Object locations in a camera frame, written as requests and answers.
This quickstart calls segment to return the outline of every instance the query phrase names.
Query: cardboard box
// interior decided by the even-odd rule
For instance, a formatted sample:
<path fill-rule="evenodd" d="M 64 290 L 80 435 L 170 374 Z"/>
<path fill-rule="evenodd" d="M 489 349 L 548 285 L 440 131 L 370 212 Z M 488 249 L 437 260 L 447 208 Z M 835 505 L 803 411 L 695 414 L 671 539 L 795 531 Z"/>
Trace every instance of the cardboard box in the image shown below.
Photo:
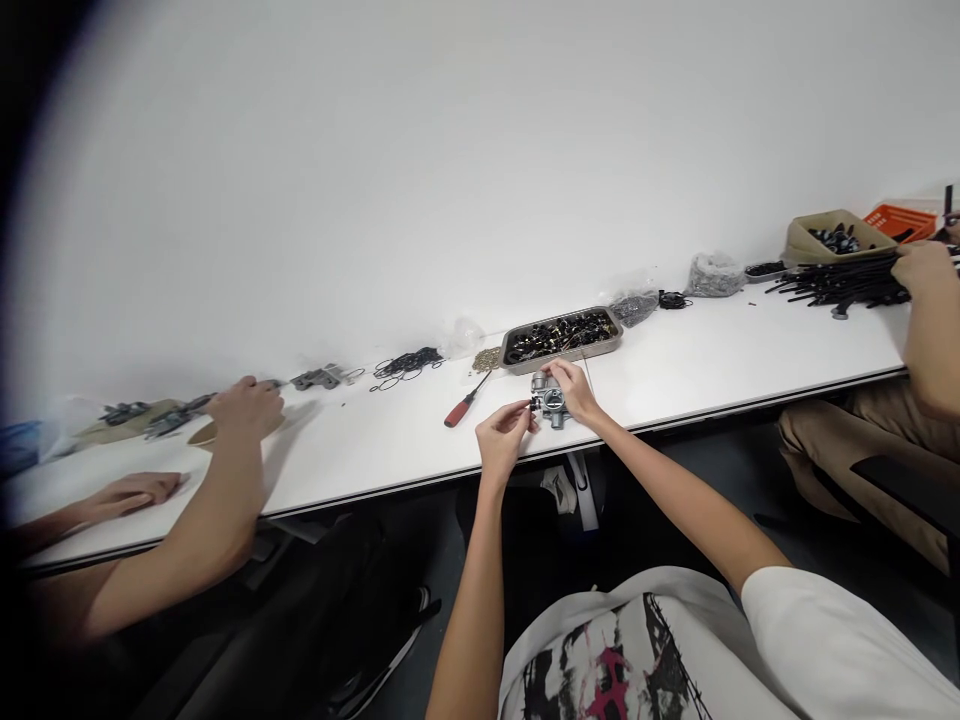
<path fill-rule="evenodd" d="M 843 223 L 845 227 L 854 226 L 853 234 L 864 248 L 860 252 L 848 255 L 836 255 L 822 242 L 810 234 L 810 230 L 833 230 Z M 867 221 L 857 217 L 847 210 L 831 210 L 830 212 L 804 215 L 794 218 L 787 227 L 787 247 L 780 259 L 787 267 L 796 267 L 801 263 L 823 263 L 824 265 L 861 258 L 888 252 L 897 247 L 897 242 L 874 227 Z"/>

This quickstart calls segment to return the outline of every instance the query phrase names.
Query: screwdriver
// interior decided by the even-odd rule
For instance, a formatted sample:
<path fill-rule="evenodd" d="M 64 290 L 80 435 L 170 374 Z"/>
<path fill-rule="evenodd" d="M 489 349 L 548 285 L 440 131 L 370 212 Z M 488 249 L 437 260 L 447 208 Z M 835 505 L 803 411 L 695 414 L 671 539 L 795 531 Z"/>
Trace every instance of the screwdriver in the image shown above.
<path fill-rule="evenodd" d="M 450 411 L 449 415 L 447 415 L 447 419 L 443 421 L 444 425 L 446 425 L 447 427 L 457 426 L 457 423 L 460 422 L 460 420 L 463 419 L 463 416 L 467 414 L 467 410 L 470 407 L 470 403 L 472 403 L 473 398 L 477 396 L 477 390 L 483 387 L 483 384 L 487 381 L 487 378 L 490 377 L 490 373 L 492 372 L 493 370 L 491 370 L 486 375 L 484 375 L 483 380 L 481 380 L 480 384 L 473 389 L 473 392 L 471 392 L 463 400 L 457 403 L 457 406 Z"/>

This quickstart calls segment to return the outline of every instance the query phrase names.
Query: plastic bag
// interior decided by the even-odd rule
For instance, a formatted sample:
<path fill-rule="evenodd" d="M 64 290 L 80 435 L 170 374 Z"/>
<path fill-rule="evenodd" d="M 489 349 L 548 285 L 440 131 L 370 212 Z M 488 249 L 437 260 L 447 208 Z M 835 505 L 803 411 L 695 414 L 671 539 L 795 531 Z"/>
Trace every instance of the plastic bag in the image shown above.
<path fill-rule="evenodd" d="M 103 407 L 102 402 L 79 395 L 57 398 L 40 426 L 37 447 L 40 464 L 75 452 L 81 445 L 75 436 L 97 422 L 103 415 Z"/>
<path fill-rule="evenodd" d="M 606 305 L 626 327 L 639 325 L 650 317 L 660 302 L 660 290 L 645 270 L 624 275 L 610 283 L 618 289 L 600 293 L 600 304 Z"/>
<path fill-rule="evenodd" d="M 447 360 L 473 357 L 483 344 L 483 330 L 470 318 L 460 317 L 453 323 L 453 332 L 440 343 L 440 354 Z"/>
<path fill-rule="evenodd" d="M 726 253 L 697 253 L 690 263 L 685 292 L 690 297 L 729 297 L 746 282 L 743 265 Z"/>

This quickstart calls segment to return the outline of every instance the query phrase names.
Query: black cable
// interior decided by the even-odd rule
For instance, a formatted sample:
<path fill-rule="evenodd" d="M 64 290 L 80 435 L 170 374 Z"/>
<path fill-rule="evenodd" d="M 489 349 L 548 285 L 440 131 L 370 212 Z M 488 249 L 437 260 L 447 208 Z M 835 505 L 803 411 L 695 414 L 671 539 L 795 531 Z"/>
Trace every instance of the black cable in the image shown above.
<path fill-rule="evenodd" d="M 660 307 L 664 310 L 683 310 L 690 305 L 693 305 L 693 302 L 687 300 L 683 293 L 660 291 Z"/>
<path fill-rule="evenodd" d="M 443 364 L 443 357 L 436 348 L 423 347 L 413 353 L 405 353 L 393 360 L 379 363 L 373 376 L 382 380 L 379 385 L 370 388 L 370 392 L 389 390 L 401 380 L 413 380 L 427 365 L 436 369 Z"/>
<path fill-rule="evenodd" d="M 948 246 L 951 256 L 960 250 Z M 877 253 L 860 260 L 830 264 L 800 265 L 767 293 L 794 293 L 789 302 L 810 300 L 808 305 L 834 305 L 833 316 L 847 319 L 854 303 L 868 308 L 878 305 L 899 305 L 910 300 L 910 293 L 891 274 L 899 259 L 895 250 Z"/>

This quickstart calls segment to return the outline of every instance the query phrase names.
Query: metal tray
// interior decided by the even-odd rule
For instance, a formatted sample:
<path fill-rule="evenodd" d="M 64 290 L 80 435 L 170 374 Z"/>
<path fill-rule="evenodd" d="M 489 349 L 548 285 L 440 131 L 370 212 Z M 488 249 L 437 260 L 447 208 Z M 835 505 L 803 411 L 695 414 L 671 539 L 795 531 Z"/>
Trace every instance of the metal tray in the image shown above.
<path fill-rule="evenodd" d="M 508 365 L 504 358 L 507 354 L 507 348 L 510 346 L 513 338 L 518 333 L 529 332 L 530 328 L 534 325 L 543 325 L 544 323 L 554 323 L 563 318 L 568 318 L 573 315 L 579 315 L 580 313 L 585 312 L 603 312 L 610 319 L 611 324 L 614 328 L 613 337 L 609 340 L 601 340 L 600 342 L 591 343 L 590 345 L 581 345 L 578 348 L 573 348 L 572 350 L 565 350 L 564 352 L 551 353 L 550 355 L 543 355 L 533 360 L 526 360 L 516 365 Z M 603 305 L 594 305 L 593 307 L 584 308 L 583 310 L 577 310 L 572 313 L 564 313 L 563 315 L 555 315 L 552 318 L 545 318 L 543 320 L 537 320 L 532 323 L 526 323 L 525 325 L 520 325 L 508 330 L 507 334 L 503 336 L 503 342 L 500 344 L 500 367 L 504 370 L 509 370 L 514 375 L 526 375 L 527 373 L 536 372 L 539 370 L 544 363 L 548 363 L 554 358 L 563 357 L 563 358 L 588 358 L 596 357 L 597 355 L 603 355 L 604 353 L 613 352 L 617 349 L 617 346 L 620 345 L 620 341 L 623 340 L 623 326 L 620 324 L 620 321 L 610 312 L 610 308 L 604 307 Z"/>

